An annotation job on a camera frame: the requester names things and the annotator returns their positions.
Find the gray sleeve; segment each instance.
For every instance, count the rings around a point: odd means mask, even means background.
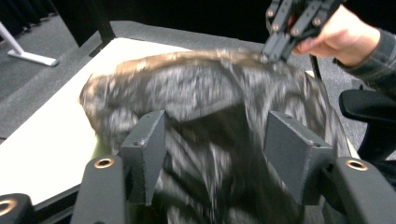
[[[355,67],[345,67],[340,62],[337,64],[369,87],[396,99],[396,35],[379,31],[378,46],[363,63]]]

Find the plastic bag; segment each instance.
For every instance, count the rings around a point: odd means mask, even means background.
[[[324,85],[297,68],[244,51],[179,52],[94,74],[80,101],[98,136],[117,153],[144,114],[164,109],[168,154],[148,223],[298,223],[296,204],[263,156],[268,111],[291,115],[348,156]]]

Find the metal hole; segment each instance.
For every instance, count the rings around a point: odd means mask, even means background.
[[[17,206],[17,201],[13,199],[6,199],[0,202],[0,216],[3,216]]]
[[[369,169],[369,167],[367,167],[365,164],[363,164],[359,161],[349,160],[349,161],[346,161],[346,165],[352,169],[359,170],[359,171],[366,171]]]
[[[114,163],[113,159],[106,158],[106,159],[101,159],[101,160],[97,161],[94,166],[98,169],[104,169],[104,168],[111,166],[113,163]]]

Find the white table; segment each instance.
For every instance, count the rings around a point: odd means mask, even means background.
[[[0,145],[0,195],[24,193],[35,205],[78,185],[97,156],[95,133],[78,102],[89,76],[127,60],[185,50],[124,38],[110,42]]]

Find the gray carpet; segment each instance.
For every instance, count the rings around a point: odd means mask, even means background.
[[[127,37],[180,46],[186,49],[251,49],[261,50],[262,44],[237,39],[201,35],[152,27],[131,21],[115,21],[112,27],[117,37]],[[0,46],[0,144],[23,124],[40,106],[59,90],[91,58],[88,54],[100,43],[98,34],[78,48],[60,17],[53,17],[31,33],[18,39],[31,53],[56,58],[56,67],[26,62],[7,56],[9,47]],[[291,57],[290,63],[311,69],[307,56]],[[331,63],[319,60],[323,80],[334,108],[338,109],[338,95],[351,88],[350,76]],[[364,133],[364,125],[342,118],[346,135],[357,147]]]

